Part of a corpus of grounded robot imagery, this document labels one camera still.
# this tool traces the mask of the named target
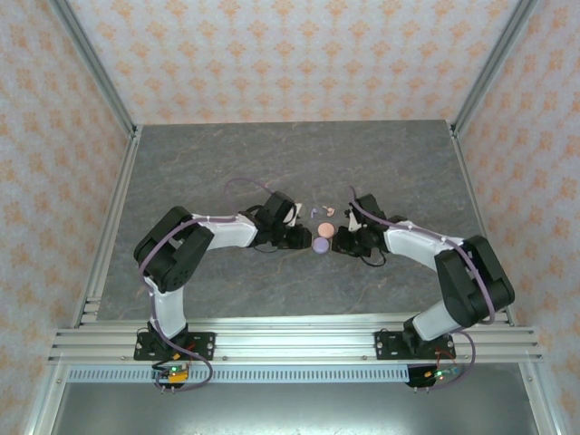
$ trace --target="black mounting bracket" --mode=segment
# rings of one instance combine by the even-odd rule
[[[449,356],[441,353],[437,355],[437,349],[450,353],[453,358],[455,354],[455,343],[450,335],[442,335],[430,342],[424,342],[418,351],[413,354],[409,345],[403,340],[403,332],[391,332],[386,329],[374,333],[374,350],[377,360],[448,360]]]
[[[181,347],[187,348],[193,344],[193,347],[191,348],[193,353],[198,353],[208,361],[214,359],[214,351],[216,350],[216,333],[187,332],[184,343],[185,344]],[[169,360],[176,351],[171,348],[168,350],[167,347],[167,345],[161,345],[149,331],[137,333],[137,343],[135,344],[133,359],[135,361]],[[181,353],[181,358],[184,360],[189,359],[189,357],[183,353]]]

